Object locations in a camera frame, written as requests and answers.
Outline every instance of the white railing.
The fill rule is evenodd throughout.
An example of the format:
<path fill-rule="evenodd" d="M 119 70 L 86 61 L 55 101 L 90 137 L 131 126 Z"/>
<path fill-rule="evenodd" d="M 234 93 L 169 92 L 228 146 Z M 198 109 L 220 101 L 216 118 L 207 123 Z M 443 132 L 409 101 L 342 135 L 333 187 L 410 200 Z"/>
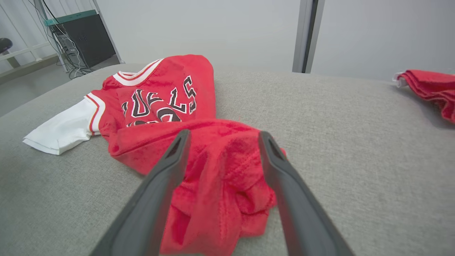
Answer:
<path fill-rule="evenodd" d="M 12 68 L 9 67 L 7 63 L 6 65 L 2 63 L 2 61 L 13 57 L 19 57 L 19 55 L 24 53 L 29 52 L 33 59 L 30 56 L 21 56 L 21 65 L 33 61 L 40 61 L 45 56 L 55 54 L 55 50 L 47 46 L 53 46 L 55 49 L 58 49 L 56 47 L 57 45 L 55 45 L 53 38 L 46 34 L 48 31 L 47 28 L 43 27 L 43 18 L 52 19 L 49 11 L 44 8 L 45 13 L 43 13 L 43 9 L 41 9 L 39 5 L 36 6 L 38 10 L 35 10 L 33 4 L 38 3 L 38 0 L 6 1 L 7 4 L 4 0 L 0 0 L 0 16 L 3 16 L 0 17 L 0 37 L 11 39 L 14 46 L 12 49 L 15 51 L 0 55 L 0 64 L 3 64 L 3 66 L 0 66 L 0 72 Z M 92 0 L 45 1 L 56 17 L 86 10 L 96 10 Z"/>

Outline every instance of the red fabric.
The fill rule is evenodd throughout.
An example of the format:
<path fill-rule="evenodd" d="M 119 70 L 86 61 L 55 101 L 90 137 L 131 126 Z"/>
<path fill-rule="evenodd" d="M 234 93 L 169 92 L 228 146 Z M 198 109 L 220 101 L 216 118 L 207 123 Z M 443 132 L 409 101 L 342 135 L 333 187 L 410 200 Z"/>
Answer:
<path fill-rule="evenodd" d="M 444 119 L 455 123 L 455 75 L 407 70 L 401 77 L 420 98 L 437 104 Z"/>
<path fill-rule="evenodd" d="M 169 57 L 145 69 L 118 73 L 128 80 L 114 75 L 92 92 L 106 105 L 100 133 L 113 158 L 147 174 L 175 136 L 191 130 L 184 181 L 173 193 L 160 252 L 231 255 L 240 237 L 264 233 L 276 205 L 263 177 L 259 131 L 215 119 L 213 69 L 204 57 Z M 141 81 L 147 70 L 153 71 L 145 80 L 125 85 L 129 77 Z"/>

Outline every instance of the basketball jersey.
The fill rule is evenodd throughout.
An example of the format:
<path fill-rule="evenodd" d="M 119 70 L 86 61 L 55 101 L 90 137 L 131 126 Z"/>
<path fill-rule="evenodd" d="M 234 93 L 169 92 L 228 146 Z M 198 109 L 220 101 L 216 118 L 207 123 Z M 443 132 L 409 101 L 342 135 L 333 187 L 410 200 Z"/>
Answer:
<path fill-rule="evenodd" d="M 185 177 L 172 194 L 160 252 L 229 256 L 239 237 L 264 233 L 276 198 L 263 176 L 259 131 L 215 114 L 211 64 L 202 56 L 173 56 L 108 77 L 101 90 L 24 142 L 61 154 L 101 134 L 114 159 L 147 174 L 175 136 L 189 129 Z"/>

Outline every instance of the white sleeve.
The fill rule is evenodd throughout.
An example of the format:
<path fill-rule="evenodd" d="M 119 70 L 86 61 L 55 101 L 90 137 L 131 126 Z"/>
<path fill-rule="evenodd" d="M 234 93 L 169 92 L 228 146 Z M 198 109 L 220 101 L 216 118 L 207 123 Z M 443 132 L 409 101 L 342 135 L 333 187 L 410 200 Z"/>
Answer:
<path fill-rule="evenodd" d="M 93 134 L 90 124 L 97 106 L 86 97 L 33 130 L 24 143 L 45 153 L 59 155 Z"/>

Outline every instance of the folded red towel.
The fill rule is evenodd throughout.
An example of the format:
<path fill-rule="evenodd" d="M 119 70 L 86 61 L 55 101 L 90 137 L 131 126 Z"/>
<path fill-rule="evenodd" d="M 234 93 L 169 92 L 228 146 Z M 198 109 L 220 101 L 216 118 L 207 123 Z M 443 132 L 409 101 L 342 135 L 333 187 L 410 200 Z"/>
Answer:
<path fill-rule="evenodd" d="M 407 85 L 420 98 L 437 104 L 442 117 L 455 123 L 455 75 L 407 70 L 398 75 L 398 87 Z"/>

